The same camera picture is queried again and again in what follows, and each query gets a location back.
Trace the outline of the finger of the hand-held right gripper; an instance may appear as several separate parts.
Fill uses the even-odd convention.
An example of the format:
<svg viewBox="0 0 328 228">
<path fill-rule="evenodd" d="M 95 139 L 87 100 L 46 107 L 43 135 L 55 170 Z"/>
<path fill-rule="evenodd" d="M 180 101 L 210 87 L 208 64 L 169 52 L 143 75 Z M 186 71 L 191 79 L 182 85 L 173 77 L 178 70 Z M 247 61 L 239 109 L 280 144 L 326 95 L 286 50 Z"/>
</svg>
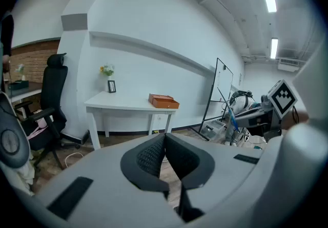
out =
<svg viewBox="0 0 328 228">
<path fill-rule="evenodd" d="M 261 111 L 263 111 L 263 109 L 261 107 L 255 107 L 255 108 L 249 109 L 247 111 L 244 111 L 242 113 L 239 113 L 239 114 L 235 115 L 235 118 L 251 115 L 251 114 L 254 114 L 254 113 L 261 112 Z"/>
<path fill-rule="evenodd" d="M 260 116 L 242 116 L 235 118 L 239 128 L 255 128 L 261 125 L 269 125 L 270 121 L 267 115 Z"/>
</svg>

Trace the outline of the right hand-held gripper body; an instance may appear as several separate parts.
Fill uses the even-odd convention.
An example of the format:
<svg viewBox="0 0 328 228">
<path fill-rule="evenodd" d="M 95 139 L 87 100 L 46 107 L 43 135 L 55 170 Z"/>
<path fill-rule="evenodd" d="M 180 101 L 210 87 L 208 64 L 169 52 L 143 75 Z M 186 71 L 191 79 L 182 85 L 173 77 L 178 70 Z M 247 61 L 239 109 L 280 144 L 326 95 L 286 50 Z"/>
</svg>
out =
<svg viewBox="0 0 328 228">
<path fill-rule="evenodd" d="M 282 119 L 298 101 L 291 87 L 284 79 L 279 80 L 267 93 L 261 97 L 261 107 L 268 114 L 266 128 L 263 128 L 263 137 L 266 141 L 281 135 Z"/>
</svg>

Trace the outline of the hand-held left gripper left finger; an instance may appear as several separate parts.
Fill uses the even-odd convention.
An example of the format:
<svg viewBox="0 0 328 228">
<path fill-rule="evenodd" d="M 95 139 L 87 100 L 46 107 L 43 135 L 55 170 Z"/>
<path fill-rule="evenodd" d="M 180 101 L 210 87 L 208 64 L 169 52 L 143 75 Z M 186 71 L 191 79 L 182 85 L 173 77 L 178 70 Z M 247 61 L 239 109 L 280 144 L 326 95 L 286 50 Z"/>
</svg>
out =
<svg viewBox="0 0 328 228">
<path fill-rule="evenodd" d="M 140 190 L 168 192 L 168 183 L 159 178 L 164 157 L 165 134 L 153 135 L 149 140 L 125 152 L 120 168 L 123 175 Z"/>
</svg>

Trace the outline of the blue-handled scissors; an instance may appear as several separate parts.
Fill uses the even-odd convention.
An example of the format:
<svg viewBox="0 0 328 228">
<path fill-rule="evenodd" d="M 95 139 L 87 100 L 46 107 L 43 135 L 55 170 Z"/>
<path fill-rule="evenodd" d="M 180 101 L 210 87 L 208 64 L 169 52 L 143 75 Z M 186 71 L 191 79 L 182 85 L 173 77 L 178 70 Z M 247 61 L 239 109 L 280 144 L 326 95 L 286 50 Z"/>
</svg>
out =
<svg viewBox="0 0 328 228">
<path fill-rule="evenodd" d="M 226 104 L 226 107 L 228 108 L 230 119 L 231 119 L 231 123 L 234 126 L 235 131 L 240 134 L 240 130 L 239 130 L 238 124 L 237 124 L 237 122 L 235 120 L 235 115 L 234 115 L 234 112 L 233 112 L 232 108 L 229 106 L 228 102 L 226 101 L 226 99 L 225 99 L 224 95 L 222 94 L 222 92 L 220 91 L 220 89 L 218 87 L 217 87 L 217 89 L 218 89 L 219 93 L 221 94 L 221 96 L 222 96 L 222 98 L 223 98 L 223 100 L 224 100 L 224 102 Z"/>
</svg>

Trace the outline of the orange plastic drawer box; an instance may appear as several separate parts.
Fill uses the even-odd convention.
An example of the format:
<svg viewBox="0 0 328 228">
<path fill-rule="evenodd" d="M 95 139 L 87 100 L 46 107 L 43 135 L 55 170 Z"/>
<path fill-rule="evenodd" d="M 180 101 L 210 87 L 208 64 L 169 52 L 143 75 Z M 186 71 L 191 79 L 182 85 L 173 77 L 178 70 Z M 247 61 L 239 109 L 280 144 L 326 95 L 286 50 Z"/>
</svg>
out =
<svg viewBox="0 0 328 228">
<path fill-rule="evenodd" d="M 149 94 L 149 103 L 158 109 L 178 109 L 179 103 L 168 95 Z"/>
</svg>

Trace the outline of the person's right forearm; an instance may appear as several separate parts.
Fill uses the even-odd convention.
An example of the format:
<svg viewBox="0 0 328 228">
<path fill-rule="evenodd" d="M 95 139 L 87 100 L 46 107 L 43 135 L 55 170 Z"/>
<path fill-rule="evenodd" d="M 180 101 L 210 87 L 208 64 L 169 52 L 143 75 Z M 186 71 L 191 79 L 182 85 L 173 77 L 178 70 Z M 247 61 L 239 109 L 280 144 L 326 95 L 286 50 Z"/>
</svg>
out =
<svg viewBox="0 0 328 228">
<path fill-rule="evenodd" d="M 305 111 L 289 111 L 282 119 L 281 128 L 283 130 L 288 130 L 298 123 L 307 122 L 309 116 Z"/>
</svg>

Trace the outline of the white air conditioner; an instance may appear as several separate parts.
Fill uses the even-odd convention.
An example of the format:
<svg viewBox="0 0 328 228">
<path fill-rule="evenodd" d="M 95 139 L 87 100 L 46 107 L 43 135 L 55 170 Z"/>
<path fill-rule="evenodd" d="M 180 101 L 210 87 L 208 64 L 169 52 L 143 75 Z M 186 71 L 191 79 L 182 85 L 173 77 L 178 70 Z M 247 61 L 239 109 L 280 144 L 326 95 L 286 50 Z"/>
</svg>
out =
<svg viewBox="0 0 328 228">
<path fill-rule="evenodd" d="M 278 65 L 278 70 L 287 71 L 287 72 L 295 72 L 300 68 L 299 61 L 288 59 L 288 58 L 280 58 Z"/>
</svg>

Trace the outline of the clear plastic bin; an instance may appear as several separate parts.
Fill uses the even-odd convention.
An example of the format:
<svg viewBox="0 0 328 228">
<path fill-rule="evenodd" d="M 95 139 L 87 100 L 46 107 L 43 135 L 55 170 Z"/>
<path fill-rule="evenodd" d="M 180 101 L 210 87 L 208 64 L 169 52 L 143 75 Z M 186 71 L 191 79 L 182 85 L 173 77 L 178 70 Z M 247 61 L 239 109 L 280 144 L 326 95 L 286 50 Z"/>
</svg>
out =
<svg viewBox="0 0 328 228">
<path fill-rule="evenodd" d="M 210 142 L 221 143 L 224 139 L 226 124 L 219 119 L 205 121 L 200 134 Z"/>
</svg>

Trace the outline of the whiteboard on black stand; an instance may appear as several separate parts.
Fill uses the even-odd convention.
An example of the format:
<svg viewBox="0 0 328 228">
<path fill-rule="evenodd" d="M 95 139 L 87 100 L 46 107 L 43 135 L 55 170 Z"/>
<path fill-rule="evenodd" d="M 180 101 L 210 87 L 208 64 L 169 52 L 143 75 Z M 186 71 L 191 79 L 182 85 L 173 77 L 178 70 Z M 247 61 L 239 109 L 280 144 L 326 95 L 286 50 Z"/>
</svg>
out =
<svg viewBox="0 0 328 228">
<path fill-rule="evenodd" d="M 210 95 L 206 105 L 206 109 L 202 118 L 202 121 L 199 126 L 191 127 L 190 129 L 198 134 L 202 139 L 205 139 L 201 134 L 200 130 L 205 121 L 219 119 L 224 121 L 224 117 L 228 112 L 228 108 L 219 93 L 217 87 L 220 89 L 224 95 L 226 101 L 230 98 L 231 89 L 233 82 L 233 72 L 224 64 L 219 58 L 216 60 L 216 67 L 214 72 L 214 78 L 212 81 Z"/>
</svg>

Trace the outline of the short ceiling light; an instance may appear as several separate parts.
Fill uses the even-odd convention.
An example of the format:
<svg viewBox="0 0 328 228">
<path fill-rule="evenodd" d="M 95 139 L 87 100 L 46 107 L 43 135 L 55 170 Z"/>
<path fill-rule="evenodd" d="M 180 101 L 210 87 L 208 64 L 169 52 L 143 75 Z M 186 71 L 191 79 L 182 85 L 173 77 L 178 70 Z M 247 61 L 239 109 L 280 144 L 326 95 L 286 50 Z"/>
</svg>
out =
<svg viewBox="0 0 328 228">
<path fill-rule="evenodd" d="M 277 50 L 278 50 L 278 39 L 272 38 L 271 39 L 270 59 L 276 59 Z"/>
</svg>

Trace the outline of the white table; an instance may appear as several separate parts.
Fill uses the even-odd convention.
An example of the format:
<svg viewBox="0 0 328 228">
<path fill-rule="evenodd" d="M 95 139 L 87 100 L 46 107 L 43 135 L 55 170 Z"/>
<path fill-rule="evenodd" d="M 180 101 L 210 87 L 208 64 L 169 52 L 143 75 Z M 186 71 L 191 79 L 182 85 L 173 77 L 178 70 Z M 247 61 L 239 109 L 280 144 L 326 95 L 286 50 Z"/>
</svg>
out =
<svg viewBox="0 0 328 228">
<path fill-rule="evenodd" d="M 172 131 L 171 121 L 173 120 L 176 111 L 178 111 L 177 109 L 173 108 L 156 108 L 151 105 L 148 99 L 146 98 L 137 98 L 135 100 L 130 100 L 126 96 L 119 97 L 115 93 L 108 93 L 105 91 L 102 91 L 85 101 L 84 105 L 86 107 L 88 130 L 90 133 L 94 150 L 98 150 L 101 148 L 95 121 L 96 113 L 101 113 L 102 121 L 106 128 L 105 135 L 106 137 L 109 137 L 109 123 L 107 122 L 107 118 L 113 112 L 129 111 L 141 115 L 148 115 L 148 134 L 151 135 L 156 115 L 168 116 L 164 132 L 170 133 Z"/>
</svg>

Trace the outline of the flowers in white vase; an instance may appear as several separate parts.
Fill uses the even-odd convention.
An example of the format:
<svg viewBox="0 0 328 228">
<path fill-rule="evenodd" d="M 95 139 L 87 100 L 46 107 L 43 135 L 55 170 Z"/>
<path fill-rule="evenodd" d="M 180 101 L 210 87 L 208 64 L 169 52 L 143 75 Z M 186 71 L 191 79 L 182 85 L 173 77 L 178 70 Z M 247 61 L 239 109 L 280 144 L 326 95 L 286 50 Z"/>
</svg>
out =
<svg viewBox="0 0 328 228">
<path fill-rule="evenodd" d="M 111 80 L 111 76 L 114 74 L 114 66 L 105 64 L 99 68 L 100 75 L 104 81 L 104 91 L 108 92 L 108 81 Z"/>
</svg>

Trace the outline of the pink bag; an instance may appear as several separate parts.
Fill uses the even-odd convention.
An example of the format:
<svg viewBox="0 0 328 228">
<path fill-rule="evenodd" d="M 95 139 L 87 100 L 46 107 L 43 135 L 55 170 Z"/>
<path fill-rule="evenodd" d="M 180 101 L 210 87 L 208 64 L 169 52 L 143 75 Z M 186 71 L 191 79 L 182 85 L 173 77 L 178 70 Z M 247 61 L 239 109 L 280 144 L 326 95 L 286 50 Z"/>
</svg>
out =
<svg viewBox="0 0 328 228">
<path fill-rule="evenodd" d="M 36 121 L 28 121 L 26 123 L 26 131 L 28 132 L 27 139 L 31 140 L 41 134 L 48 127 L 45 118 L 37 119 Z"/>
</svg>

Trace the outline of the grey device with round disc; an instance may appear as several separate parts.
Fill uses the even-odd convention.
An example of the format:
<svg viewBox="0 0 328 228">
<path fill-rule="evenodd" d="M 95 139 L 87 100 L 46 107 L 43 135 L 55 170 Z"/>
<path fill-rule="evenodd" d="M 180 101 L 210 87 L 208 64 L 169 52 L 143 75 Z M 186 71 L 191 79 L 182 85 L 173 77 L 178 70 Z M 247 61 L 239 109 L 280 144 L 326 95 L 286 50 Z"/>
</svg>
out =
<svg viewBox="0 0 328 228">
<path fill-rule="evenodd" d="M 30 145 L 8 96 L 0 92 L 0 161 L 19 169 L 30 157 Z"/>
</svg>

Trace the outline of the small vase with pale flowers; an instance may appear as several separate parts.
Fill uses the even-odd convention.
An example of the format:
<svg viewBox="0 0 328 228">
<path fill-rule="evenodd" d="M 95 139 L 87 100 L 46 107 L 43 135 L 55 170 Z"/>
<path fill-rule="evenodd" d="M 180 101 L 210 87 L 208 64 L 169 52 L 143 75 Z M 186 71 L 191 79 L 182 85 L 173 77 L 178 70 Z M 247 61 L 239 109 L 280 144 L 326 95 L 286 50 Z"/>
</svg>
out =
<svg viewBox="0 0 328 228">
<path fill-rule="evenodd" d="M 21 75 L 21 80 L 22 81 L 25 81 L 26 80 L 25 79 L 25 72 L 24 72 L 24 70 L 25 70 L 25 65 L 24 64 L 19 64 L 17 66 L 17 68 L 15 69 L 15 72 L 16 73 L 19 73 Z"/>
</svg>

